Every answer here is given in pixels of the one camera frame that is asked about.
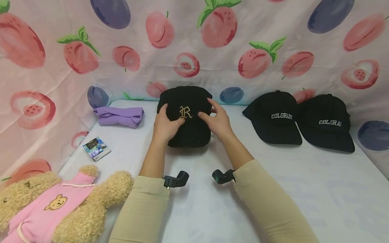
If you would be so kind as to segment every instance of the forearm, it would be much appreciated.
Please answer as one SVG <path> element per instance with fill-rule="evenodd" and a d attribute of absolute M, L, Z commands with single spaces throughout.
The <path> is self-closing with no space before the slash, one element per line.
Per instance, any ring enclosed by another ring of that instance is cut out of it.
<path fill-rule="evenodd" d="M 143 161 L 139 175 L 151 178 L 163 178 L 165 169 L 165 151 L 167 142 L 152 139 Z"/>
<path fill-rule="evenodd" d="M 234 172 L 235 190 L 271 243 L 319 242 L 293 199 L 257 160 Z"/>
<path fill-rule="evenodd" d="M 238 170 L 244 164 L 254 159 L 233 132 L 222 136 L 220 141 L 227 152 L 234 170 Z"/>
<path fill-rule="evenodd" d="M 156 243 L 169 201 L 164 180 L 138 176 L 109 238 L 109 243 Z"/>

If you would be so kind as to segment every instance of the pink shirt on teddy bear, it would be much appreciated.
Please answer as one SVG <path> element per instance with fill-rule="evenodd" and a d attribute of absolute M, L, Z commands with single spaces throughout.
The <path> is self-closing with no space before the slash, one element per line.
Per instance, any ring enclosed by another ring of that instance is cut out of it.
<path fill-rule="evenodd" d="M 2 243 L 51 243 L 57 225 L 85 201 L 95 179 L 79 172 L 72 180 L 52 186 L 10 220 Z"/>

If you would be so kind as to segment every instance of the bear face print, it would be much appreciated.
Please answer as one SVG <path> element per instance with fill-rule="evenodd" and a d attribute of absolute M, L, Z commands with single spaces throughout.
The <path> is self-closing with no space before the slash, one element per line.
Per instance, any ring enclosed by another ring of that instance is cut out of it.
<path fill-rule="evenodd" d="M 51 203 L 45 207 L 45 211 L 50 210 L 57 210 L 62 208 L 63 205 L 65 205 L 66 201 L 68 200 L 67 197 L 63 197 L 62 194 L 59 194 L 56 199 L 52 200 Z"/>

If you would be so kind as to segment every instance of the person's left hand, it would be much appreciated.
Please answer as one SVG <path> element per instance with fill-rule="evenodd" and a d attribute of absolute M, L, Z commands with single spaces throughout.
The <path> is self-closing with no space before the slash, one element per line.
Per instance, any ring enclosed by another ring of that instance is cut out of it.
<path fill-rule="evenodd" d="M 153 140 L 163 143 L 168 143 L 169 140 L 177 133 L 178 128 L 185 123 L 184 118 L 178 118 L 175 121 L 170 121 L 166 116 L 167 107 L 168 104 L 164 104 L 155 117 L 154 132 L 152 134 Z"/>

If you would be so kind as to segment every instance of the beige sleeve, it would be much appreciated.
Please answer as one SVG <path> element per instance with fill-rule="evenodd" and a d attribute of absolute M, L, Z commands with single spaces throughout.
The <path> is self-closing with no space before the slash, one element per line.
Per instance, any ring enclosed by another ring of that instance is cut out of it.
<path fill-rule="evenodd" d="M 257 160 L 234 172 L 235 190 L 271 243 L 319 242 L 293 199 Z"/>
<path fill-rule="evenodd" d="M 109 243 L 156 243 L 169 189 L 163 179 L 138 176 L 124 203 Z"/>

